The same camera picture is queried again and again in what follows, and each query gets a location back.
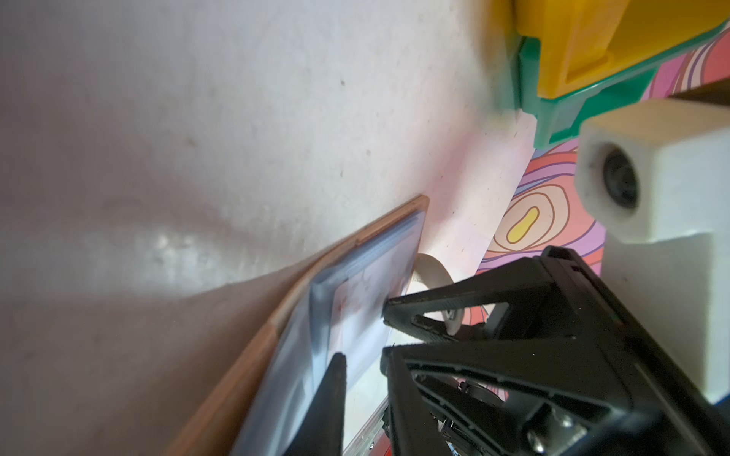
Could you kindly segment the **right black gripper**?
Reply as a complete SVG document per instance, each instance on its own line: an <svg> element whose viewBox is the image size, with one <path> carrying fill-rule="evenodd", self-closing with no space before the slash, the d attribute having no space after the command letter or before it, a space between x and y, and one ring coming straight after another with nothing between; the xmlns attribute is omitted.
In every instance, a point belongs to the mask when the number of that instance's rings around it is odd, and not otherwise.
<svg viewBox="0 0 730 456"><path fill-rule="evenodd" d="M418 344L431 415L485 455L726 455L725 411L708 402L580 256L541 263L580 317L573 341Z"/></svg>

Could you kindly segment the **white floral VIP card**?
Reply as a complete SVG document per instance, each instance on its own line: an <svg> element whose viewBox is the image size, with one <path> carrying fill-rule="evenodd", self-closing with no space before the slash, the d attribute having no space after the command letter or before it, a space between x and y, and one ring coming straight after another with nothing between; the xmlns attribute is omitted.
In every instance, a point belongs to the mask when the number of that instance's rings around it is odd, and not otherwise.
<svg viewBox="0 0 730 456"><path fill-rule="evenodd" d="M390 336L383 323L388 299L407 288L417 248L403 242L373 249L338 271L327 355L346 357L346 385L353 389L376 362Z"/></svg>

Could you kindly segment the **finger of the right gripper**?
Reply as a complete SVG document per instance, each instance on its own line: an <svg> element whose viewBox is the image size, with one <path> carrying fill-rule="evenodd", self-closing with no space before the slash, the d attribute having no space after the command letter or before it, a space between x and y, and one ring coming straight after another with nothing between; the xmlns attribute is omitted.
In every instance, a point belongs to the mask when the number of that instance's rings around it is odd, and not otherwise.
<svg viewBox="0 0 730 456"><path fill-rule="evenodd" d="M424 342L463 342L570 337L570 306L559 296L549 258L534 256L475 275L452 285L392 298L384 322ZM449 334L443 321L427 317L441 311L479 310L492 304L486 321Z"/></svg>

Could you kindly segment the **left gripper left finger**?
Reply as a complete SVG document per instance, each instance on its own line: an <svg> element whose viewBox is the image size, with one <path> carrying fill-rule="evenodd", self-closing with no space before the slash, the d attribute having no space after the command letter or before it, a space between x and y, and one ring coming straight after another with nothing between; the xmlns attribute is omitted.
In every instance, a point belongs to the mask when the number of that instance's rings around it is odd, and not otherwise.
<svg viewBox="0 0 730 456"><path fill-rule="evenodd" d="M314 399L284 455L340 456L343 450L347 362L336 353Z"/></svg>

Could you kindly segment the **tan leather card holder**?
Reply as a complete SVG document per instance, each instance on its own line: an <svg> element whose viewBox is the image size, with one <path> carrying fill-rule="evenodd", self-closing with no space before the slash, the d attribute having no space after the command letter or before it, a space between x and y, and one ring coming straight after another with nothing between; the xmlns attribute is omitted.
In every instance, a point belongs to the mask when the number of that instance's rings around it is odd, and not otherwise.
<svg viewBox="0 0 730 456"><path fill-rule="evenodd" d="M429 204L425 196L411 199L346 237L308 267L167 453L284 455L334 356L327 355L327 342L338 271L373 249L406 242L417 248L413 272L424 260L418 246Z"/></svg>

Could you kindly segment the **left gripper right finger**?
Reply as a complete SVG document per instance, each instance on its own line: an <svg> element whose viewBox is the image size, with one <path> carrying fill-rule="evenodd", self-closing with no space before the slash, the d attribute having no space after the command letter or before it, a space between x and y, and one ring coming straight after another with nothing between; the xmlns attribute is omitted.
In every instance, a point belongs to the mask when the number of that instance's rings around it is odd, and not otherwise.
<svg viewBox="0 0 730 456"><path fill-rule="evenodd" d="M381 372L388 382L390 441L393 455L452 455L414 381L414 374L436 366L427 347L387 347Z"/></svg>

